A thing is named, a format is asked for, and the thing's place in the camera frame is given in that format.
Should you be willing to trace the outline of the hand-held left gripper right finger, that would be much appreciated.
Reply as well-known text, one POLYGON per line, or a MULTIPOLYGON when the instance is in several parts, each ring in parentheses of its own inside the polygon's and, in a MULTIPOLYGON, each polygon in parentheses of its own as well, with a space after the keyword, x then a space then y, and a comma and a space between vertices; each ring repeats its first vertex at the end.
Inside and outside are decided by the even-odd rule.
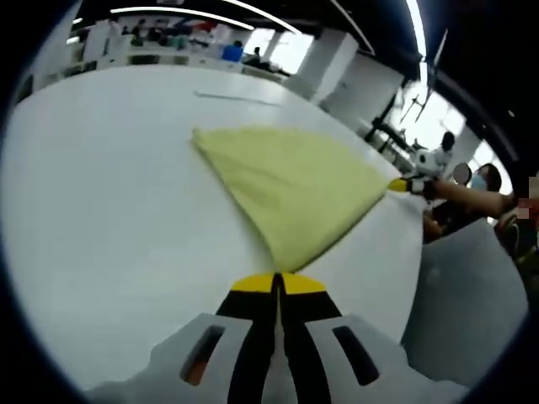
POLYGON ((299 402, 459 403, 467 388, 413 369, 403 347, 369 322, 343 314, 324 284, 280 276, 286 353, 299 402))

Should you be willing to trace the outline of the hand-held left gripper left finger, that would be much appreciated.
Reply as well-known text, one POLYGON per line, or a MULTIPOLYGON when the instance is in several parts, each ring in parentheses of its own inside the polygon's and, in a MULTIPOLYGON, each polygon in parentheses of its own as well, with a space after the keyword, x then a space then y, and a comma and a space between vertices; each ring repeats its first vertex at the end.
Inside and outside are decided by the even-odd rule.
POLYGON ((124 381, 87 391, 91 403, 259 403, 275 351, 273 274, 232 285, 214 314, 201 313, 150 352, 124 381))

